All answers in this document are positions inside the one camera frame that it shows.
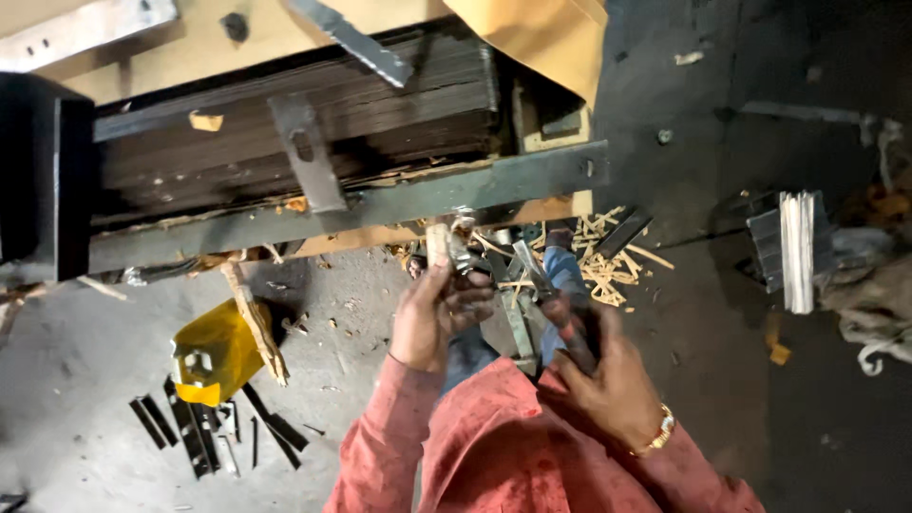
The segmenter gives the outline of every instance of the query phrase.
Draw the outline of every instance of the hand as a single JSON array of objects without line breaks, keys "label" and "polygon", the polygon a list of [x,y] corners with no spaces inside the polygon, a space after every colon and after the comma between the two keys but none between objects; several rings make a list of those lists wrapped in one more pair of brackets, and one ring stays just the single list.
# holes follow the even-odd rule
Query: hand
[{"label": "hand", "polygon": [[593,377],[583,374],[561,351],[557,371],[577,406],[602,431],[641,454],[656,438],[665,414],[639,351],[621,331],[620,316],[607,305],[594,307],[602,360]]},{"label": "hand", "polygon": [[429,268],[399,298],[389,354],[412,369],[446,372],[450,335],[493,314],[482,304],[494,297],[490,284],[476,272],[453,279],[449,263]]}]

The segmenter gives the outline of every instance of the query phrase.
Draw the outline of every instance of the shirt sleeve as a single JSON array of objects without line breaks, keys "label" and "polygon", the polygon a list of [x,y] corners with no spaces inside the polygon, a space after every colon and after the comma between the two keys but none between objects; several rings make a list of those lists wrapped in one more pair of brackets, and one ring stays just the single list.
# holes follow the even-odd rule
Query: shirt sleeve
[{"label": "shirt sleeve", "polygon": [[411,511],[421,443],[444,378],[387,355],[367,410],[339,448],[341,468],[325,512]]},{"label": "shirt sleeve", "polygon": [[638,458],[636,465],[682,513],[764,513],[765,509],[743,479],[721,477],[706,461],[680,425],[661,449]]}]

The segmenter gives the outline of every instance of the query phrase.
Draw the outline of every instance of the yellow plastic bag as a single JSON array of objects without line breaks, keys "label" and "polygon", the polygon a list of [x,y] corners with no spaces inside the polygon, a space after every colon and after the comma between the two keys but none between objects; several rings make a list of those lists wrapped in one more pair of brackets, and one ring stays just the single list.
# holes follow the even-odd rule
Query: yellow plastic bag
[{"label": "yellow plastic bag", "polygon": [[[269,308],[262,303],[256,307],[268,325],[272,318]],[[171,343],[172,379],[177,394],[187,403],[216,406],[263,367],[254,335],[234,299],[181,328]]]}]

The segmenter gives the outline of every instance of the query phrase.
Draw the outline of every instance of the right hand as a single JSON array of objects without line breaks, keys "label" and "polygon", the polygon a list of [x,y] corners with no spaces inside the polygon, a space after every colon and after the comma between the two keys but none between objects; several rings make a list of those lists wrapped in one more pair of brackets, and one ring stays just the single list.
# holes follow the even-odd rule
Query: right hand
[{"label": "right hand", "polygon": [[617,310],[594,306],[602,359],[591,378],[562,351],[554,354],[557,372],[576,405],[606,434],[636,454],[655,440],[665,414],[639,351],[621,330]]}]

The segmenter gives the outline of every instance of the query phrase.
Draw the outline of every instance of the left hand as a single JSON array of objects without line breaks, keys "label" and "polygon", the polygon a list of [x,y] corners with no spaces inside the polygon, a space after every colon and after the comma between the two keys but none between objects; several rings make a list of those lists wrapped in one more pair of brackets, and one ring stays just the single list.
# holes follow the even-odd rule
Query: left hand
[{"label": "left hand", "polygon": [[470,272],[452,277],[449,263],[428,268],[399,298],[389,354],[412,369],[446,372],[450,335],[488,319],[491,280]]}]

